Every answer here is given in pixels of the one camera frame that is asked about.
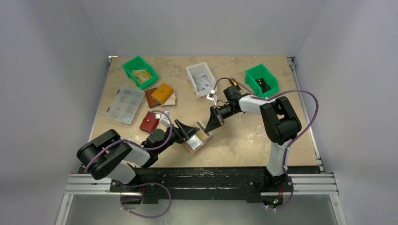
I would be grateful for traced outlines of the blue card sleeves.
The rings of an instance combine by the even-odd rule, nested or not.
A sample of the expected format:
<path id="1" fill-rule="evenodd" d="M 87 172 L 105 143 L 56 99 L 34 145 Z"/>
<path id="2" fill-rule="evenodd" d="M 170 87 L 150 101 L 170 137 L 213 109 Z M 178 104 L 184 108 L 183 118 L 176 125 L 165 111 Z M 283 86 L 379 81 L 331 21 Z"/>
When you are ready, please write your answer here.
<path id="1" fill-rule="evenodd" d="M 199 131 L 188 141 L 186 141 L 186 148 L 192 154 L 194 154 L 199 148 L 206 144 L 208 139 L 211 137 L 211 135 L 205 133 L 205 127 L 201 121 L 197 121 L 194 124 L 194 127 L 199 128 Z"/>

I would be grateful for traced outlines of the gold card with black stripe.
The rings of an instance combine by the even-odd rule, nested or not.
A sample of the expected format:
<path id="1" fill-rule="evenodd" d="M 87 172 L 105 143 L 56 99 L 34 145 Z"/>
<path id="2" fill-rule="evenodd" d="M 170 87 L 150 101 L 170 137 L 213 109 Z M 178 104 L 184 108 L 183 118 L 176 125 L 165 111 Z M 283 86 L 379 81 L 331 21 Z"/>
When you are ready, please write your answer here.
<path id="1" fill-rule="evenodd" d="M 196 136 L 202 141 L 202 142 L 207 142 L 208 139 L 212 138 L 213 136 L 211 134 L 207 134 L 204 131 L 199 131 Z"/>

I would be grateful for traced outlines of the pink card holder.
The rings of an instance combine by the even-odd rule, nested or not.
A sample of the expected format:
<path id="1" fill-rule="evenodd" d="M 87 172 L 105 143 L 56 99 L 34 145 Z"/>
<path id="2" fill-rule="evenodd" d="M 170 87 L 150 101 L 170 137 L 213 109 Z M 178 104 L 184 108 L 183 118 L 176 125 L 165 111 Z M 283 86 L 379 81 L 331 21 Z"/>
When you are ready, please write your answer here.
<path id="1" fill-rule="evenodd" d="M 208 139 L 207 142 L 202 142 L 196 135 L 194 135 L 191 139 L 189 139 L 188 141 L 184 142 L 184 146 L 191 154 L 194 154 L 200 148 L 204 147 L 204 145 L 206 145 L 209 142 L 210 139 Z"/>

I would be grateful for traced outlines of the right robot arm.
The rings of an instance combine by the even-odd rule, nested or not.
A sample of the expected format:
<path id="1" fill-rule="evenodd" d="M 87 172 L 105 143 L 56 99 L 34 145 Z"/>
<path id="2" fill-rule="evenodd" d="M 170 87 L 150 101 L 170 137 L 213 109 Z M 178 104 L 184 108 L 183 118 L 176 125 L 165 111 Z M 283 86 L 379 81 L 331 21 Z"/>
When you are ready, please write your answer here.
<path id="1" fill-rule="evenodd" d="M 263 184 L 270 191 L 281 186 L 287 172 L 290 144 L 301 130 L 301 122 L 286 97 L 273 100 L 242 94 L 235 86 L 223 91 L 227 102 L 210 107 L 210 117 L 205 133 L 224 125 L 225 120 L 237 113 L 261 116 L 270 145 L 270 157 L 264 172 Z"/>

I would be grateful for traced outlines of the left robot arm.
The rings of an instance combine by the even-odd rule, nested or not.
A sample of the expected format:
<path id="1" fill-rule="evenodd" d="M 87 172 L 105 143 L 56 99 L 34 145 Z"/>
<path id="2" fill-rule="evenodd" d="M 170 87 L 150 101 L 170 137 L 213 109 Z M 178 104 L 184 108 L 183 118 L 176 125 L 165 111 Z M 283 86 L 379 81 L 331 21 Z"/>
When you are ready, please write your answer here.
<path id="1" fill-rule="evenodd" d="M 77 158 L 95 180 L 112 178 L 122 182 L 127 191 L 136 191 L 140 179 L 134 169 L 122 161 L 148 168 L 158 161 L 158 155 L 166 148 L 174 143 L 182 144 L 200 131 L 198 127 L 185 125 L 179 120 L 174 122 L 166 130 L 154 129 L 141 144 L 122 139 L 114 129 L 110 129 L 82 146 L 77 151 Z"/>

